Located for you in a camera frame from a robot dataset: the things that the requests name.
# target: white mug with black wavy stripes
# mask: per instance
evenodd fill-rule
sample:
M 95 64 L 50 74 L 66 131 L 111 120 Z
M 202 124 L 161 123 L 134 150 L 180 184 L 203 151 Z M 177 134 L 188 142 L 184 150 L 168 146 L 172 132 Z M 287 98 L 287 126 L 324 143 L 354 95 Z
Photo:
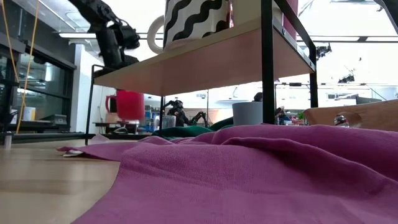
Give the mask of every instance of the white mug with black wavy stripes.
M 148 30 L 148 46 L 157 53 L 168 51 L 229 27 L 229 0 L 166 0 L 165 15 Z M 163 46 L 155 43 L 164 27 Z

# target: mug handle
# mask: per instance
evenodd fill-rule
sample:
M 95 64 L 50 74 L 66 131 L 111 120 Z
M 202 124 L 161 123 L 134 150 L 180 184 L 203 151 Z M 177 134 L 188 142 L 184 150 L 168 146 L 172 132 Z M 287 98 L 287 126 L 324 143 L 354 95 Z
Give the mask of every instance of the mug handle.
M 163 53 L 163 47 L 159 47 L 155 43 L 156 33 L 157 31 L 164 25 L 164 16 L 159 16 L 155 21 L 150 25 L 147 35 L 148 46 L 156 54 Z
M 110 98 L 111 98 L 111 96 L 106 96 L 106 99 L 105 99 L 105 109 L 108 113 L 110 113 L 110 110 L 109 110 L 109 99 Z

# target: white wall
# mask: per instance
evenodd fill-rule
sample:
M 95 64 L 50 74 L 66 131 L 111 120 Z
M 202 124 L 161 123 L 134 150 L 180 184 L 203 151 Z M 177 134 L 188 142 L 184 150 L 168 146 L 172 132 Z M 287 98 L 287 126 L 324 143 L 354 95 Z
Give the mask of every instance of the white wall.
M 77 69 L 73 74 L 73 93 L 70 131 L 85 132 L 88 112 L 88 100 L 91 84 L 91 66 L 103 65 L 99 60 L 85 51 L 83 45 L 76 45 L 75 65 Z M 115 94 L 114 88 L 94 86 L 91 102 L 90 133 L 99 133 L 93 122 L 105 120 L 105 97 Z

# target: towel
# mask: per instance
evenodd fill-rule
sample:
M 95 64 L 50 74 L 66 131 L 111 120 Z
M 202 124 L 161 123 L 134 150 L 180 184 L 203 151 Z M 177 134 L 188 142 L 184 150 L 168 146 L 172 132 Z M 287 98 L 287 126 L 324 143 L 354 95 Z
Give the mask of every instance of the towel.
M 77 224 L 398 223 L 398 133 L 238 126 L 78 150 L 121 163 Z
M 201 134 L 218 131 L 223 128 L 232 127 L 233 124 L 234 124 L 233 118 L 227 118 L 213 124 L 209 128 L 204 128 L 201 126 L 173 127 L 173 128 L 163 129 L 161 136 L 159 134 L 159 131 L 155 131 L 152 135 L 160 136 L 168 140 L 175 138 L 197 137 Z

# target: shelf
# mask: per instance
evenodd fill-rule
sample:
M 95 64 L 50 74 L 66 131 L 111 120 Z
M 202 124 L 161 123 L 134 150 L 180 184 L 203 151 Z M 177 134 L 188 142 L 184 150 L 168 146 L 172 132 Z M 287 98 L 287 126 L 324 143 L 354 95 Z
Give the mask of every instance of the shelf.
M 283 29 L 274 25 L 274 78 L 302 75 L 315 66 Z M 95 85 L 168 96 L 258 82 L 261 20 L 223 30 L 95 79 Z

